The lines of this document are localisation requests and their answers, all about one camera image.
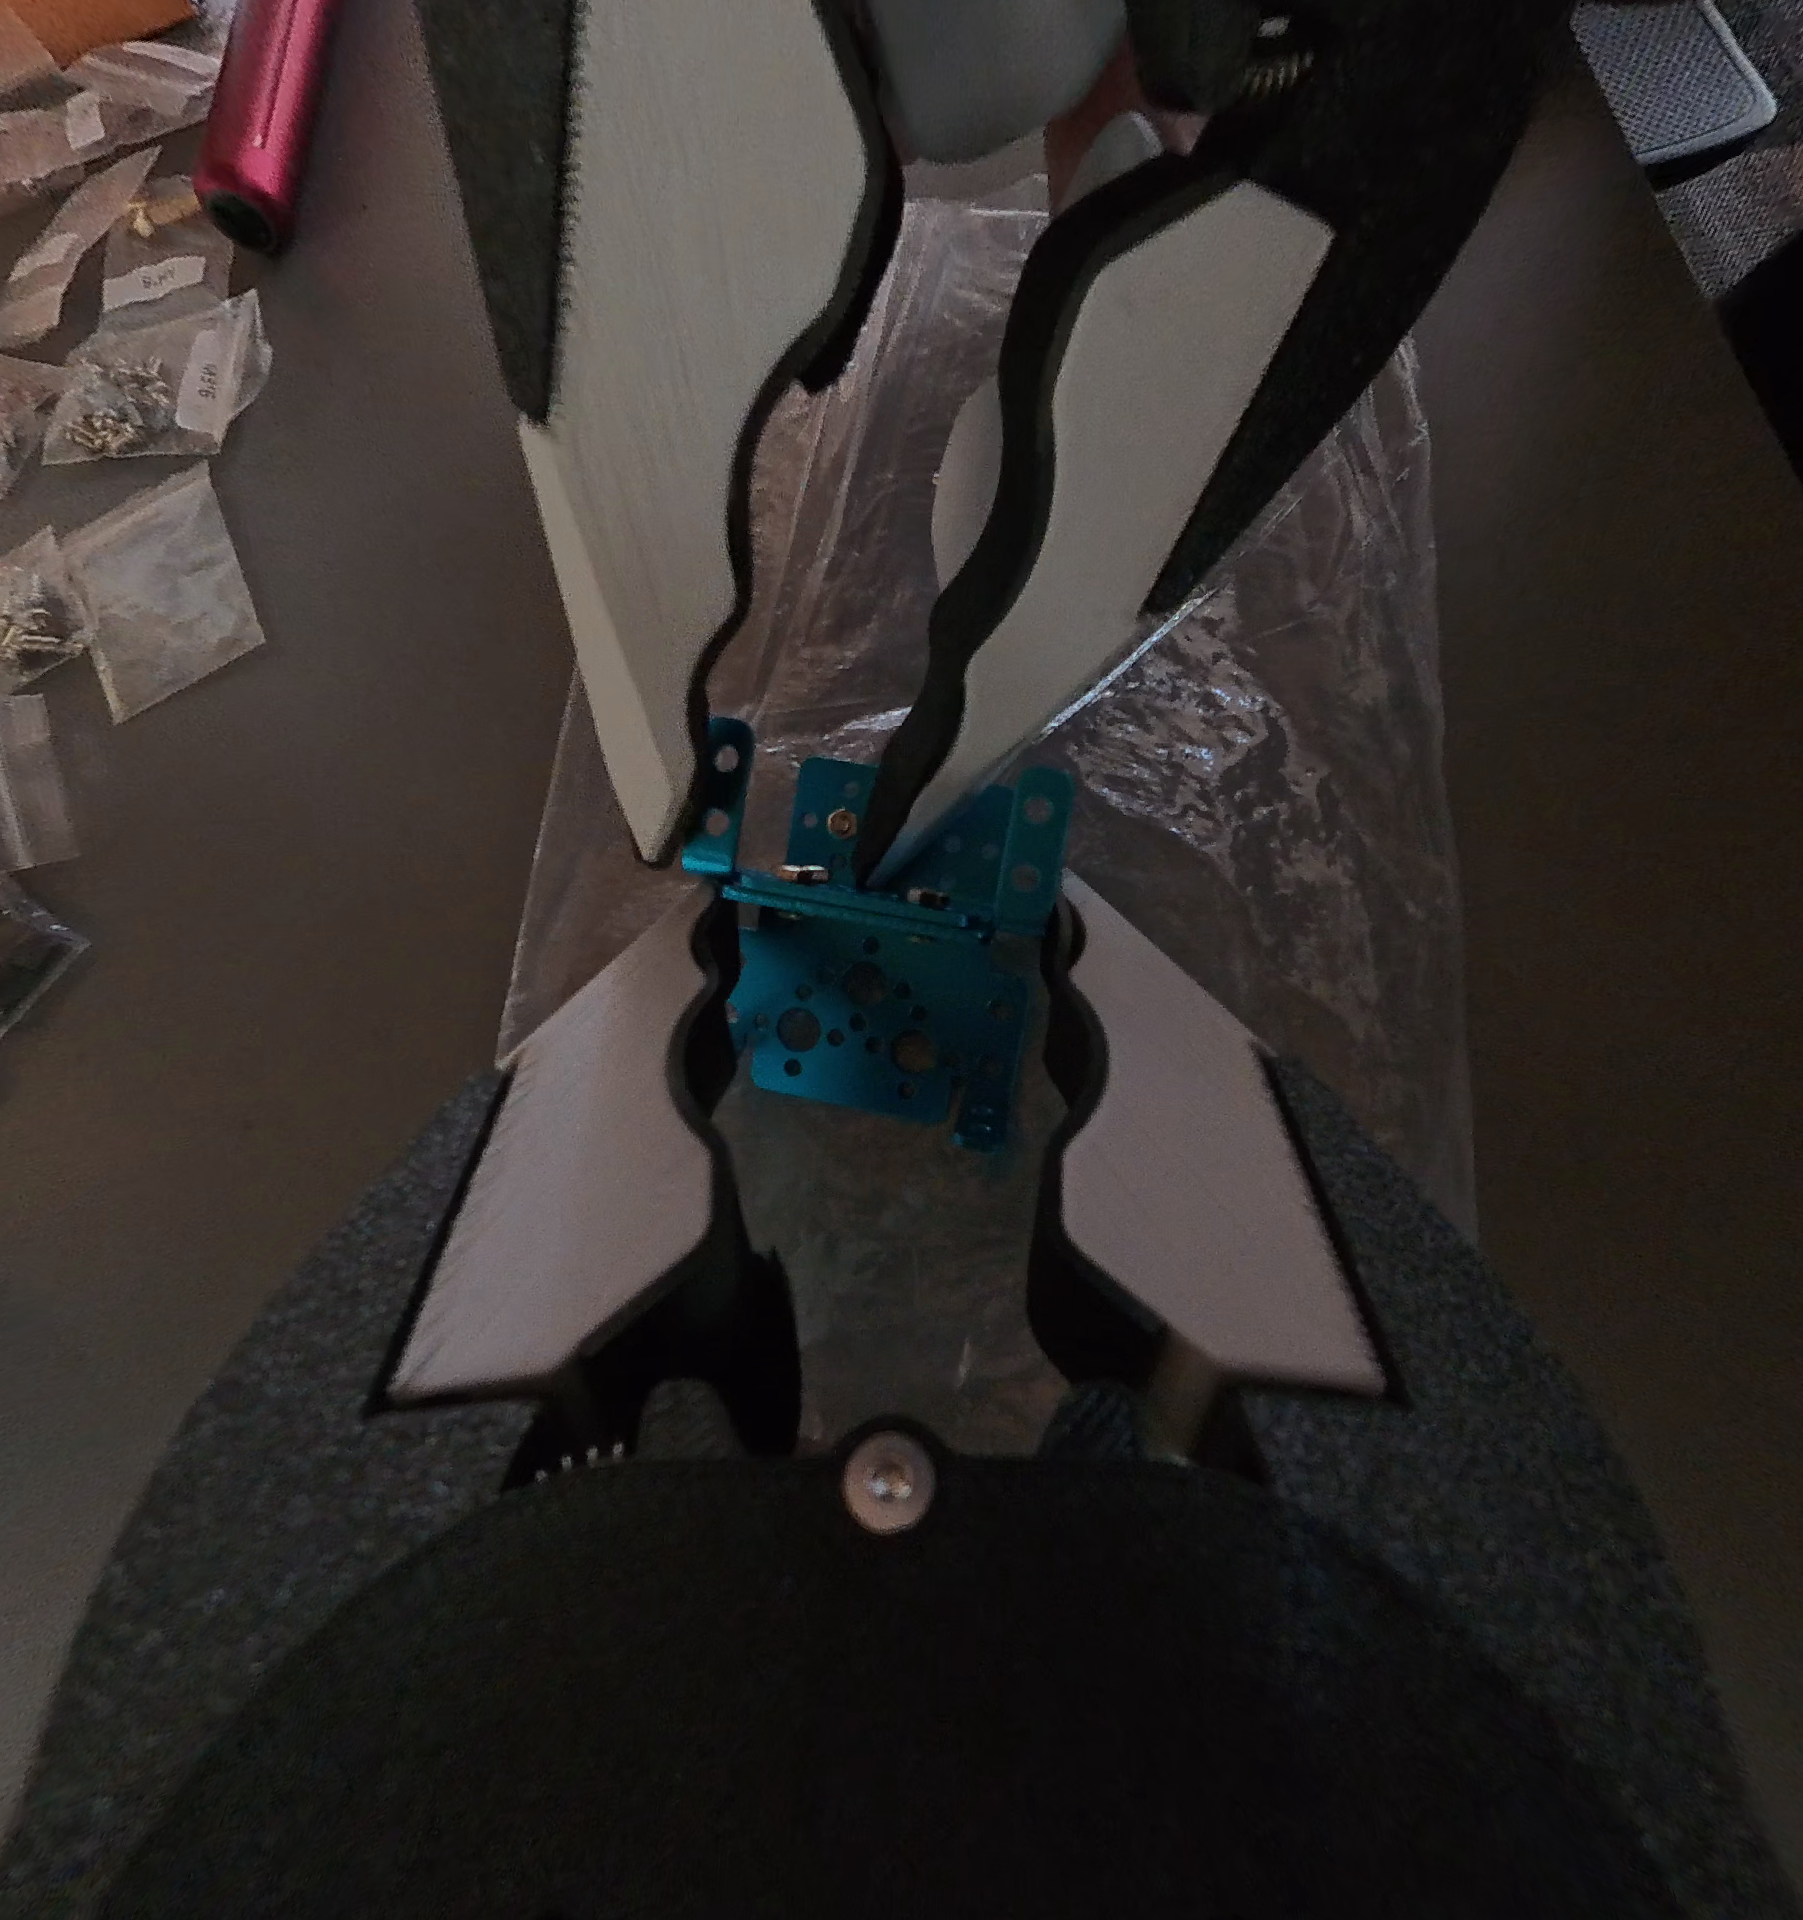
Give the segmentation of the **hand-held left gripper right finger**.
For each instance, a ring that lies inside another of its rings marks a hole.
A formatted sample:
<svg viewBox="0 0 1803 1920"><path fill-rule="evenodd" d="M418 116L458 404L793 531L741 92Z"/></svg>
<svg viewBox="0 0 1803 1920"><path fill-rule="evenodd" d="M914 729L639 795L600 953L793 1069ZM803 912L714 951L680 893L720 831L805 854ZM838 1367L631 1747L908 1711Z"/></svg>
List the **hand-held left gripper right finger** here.
<svg viewBox="0 0 1803 1920"><path fill-rule="evenodd" d="M1388 1398L1388 1350L1249 1027L1078 875L1041 977L1063 1106L1035 1206L1046 1358L1143 1385L1178 1342L1228 1382Z"/></svg>

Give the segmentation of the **person's right hand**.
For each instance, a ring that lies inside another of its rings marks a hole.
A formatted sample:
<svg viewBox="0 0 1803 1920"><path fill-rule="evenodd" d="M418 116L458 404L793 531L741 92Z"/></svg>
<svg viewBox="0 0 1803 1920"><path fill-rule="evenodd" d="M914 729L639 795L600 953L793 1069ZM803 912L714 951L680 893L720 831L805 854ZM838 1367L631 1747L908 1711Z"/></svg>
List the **person's right hand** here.
<svg viewBox="0 0 1803 1920"><path fill-rule="evenodd" d="M1203 111L1178 111L1145 92L1123 38L1081 103L1041 131L1048 210L1061 212L1138 161L1190 152L1203 123Z"/></svg>

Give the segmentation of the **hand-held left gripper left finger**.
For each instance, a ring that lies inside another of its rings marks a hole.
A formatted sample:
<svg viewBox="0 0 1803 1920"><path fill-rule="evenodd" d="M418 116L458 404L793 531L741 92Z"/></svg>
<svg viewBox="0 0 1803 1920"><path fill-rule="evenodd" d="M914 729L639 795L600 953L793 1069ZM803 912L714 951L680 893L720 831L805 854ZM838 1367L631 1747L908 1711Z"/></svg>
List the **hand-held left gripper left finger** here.
<svg viewBox="0 0 1803 1920"><path fill-rule="evenodd" d="M712 1244L712 1113L736 1070L726 903L683 897L509 1057L376 1395L527 1398Z"/></svg>

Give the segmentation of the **blue metal bracket assembly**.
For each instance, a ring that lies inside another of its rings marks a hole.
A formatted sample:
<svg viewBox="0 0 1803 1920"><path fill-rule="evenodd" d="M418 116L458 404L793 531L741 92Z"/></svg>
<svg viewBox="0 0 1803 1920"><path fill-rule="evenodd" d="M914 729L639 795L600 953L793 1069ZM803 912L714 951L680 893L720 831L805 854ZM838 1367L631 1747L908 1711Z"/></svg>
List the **blue metal bracket assembly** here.
<svg viewBox="0 0 1803 1920"><path fill-rule="evenodd" d="M735 910L726 1020L760 1089L922 1126L992 1152L1009 1139L1076 786L1032 766L985 786L881 884L856 880L873 766L805 759L787 848L741 863L754 731L708 723L700 822L682 868Z"/></svg>

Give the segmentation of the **clear plastic bag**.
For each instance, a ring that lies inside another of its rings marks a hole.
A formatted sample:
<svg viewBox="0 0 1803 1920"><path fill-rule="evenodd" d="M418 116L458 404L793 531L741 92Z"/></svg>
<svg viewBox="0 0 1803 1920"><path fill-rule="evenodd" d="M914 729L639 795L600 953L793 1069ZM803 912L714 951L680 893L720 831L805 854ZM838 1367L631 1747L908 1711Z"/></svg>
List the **clear plastic bag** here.
<svg viewBox="0 0 1803 1920"><path fill-rule="evenodd" d="M1029 181L908 204L849 369L768 425L755 601L708 682L755 729L749 866L787 841L797 766L874 760L915 697L935 477L1041 222ZM1473 1233L1437 654L1431 432L1405 345L1178 619L1145 627L1026 760L1076 782L1072 869ZM1022 1293L1061 1104L1029 1054L998 1154L736 1073L718 1128L749 1236L792 1284L805 1445L898 1411L962 1453L1032 1453L1048 1424L1063 1385Z"/></svg>

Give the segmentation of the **pile of small screw bags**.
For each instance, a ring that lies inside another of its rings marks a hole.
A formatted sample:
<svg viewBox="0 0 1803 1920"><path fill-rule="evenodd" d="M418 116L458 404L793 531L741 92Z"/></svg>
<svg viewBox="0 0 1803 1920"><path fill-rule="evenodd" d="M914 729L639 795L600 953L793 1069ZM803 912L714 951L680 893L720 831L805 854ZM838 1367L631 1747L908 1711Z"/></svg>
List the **pile of small screw bags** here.
<svg viewBox="0 0 1803 1920"><path fill-rule="evenodd" d="M166 477L0 553L0 1042L86 953L19 887L75 852L41 683L91 664L113 723L264 643L211 479L271 348L234 245L156 146L204 119L220 47L97 45L0 106L0 212L62 194L0 286L0 502L34 472L152 459Z"/></svg>

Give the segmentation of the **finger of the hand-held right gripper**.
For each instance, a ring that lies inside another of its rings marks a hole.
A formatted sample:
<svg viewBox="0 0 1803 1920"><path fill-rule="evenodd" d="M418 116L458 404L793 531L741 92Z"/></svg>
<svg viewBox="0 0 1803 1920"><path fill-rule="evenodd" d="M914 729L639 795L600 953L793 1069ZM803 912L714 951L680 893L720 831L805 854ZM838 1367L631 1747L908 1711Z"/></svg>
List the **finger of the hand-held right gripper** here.
<svg viewBox="0 0 1803 1920"><path fill-rule="evenodd" d="M998 472L881 754L858 877L887 880L1102 677L1332 245L1224 167L1138 167L1038 239L998 354Z"/></svg>
<svg viewBox="0 0 1803 1920"><path fill-rule="evenodd" d="M669 855L751 595L778 398L873 266L887 131L837 4L581 4L550 403L520 444L610 791Z"/></svg>

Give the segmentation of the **cardboard box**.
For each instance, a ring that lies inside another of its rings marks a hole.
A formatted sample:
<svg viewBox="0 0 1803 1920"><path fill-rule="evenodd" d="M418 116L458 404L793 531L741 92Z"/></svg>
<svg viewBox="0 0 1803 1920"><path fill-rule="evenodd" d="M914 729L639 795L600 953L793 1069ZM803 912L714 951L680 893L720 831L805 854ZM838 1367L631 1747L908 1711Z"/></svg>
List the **cardboard box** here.
<svg viewBox="0 0 1803 1920"><path fill-rule="evenodd" d="M193 23L193 1L0 1L0 31L17 23L55 66L104 45Z"/></svg>

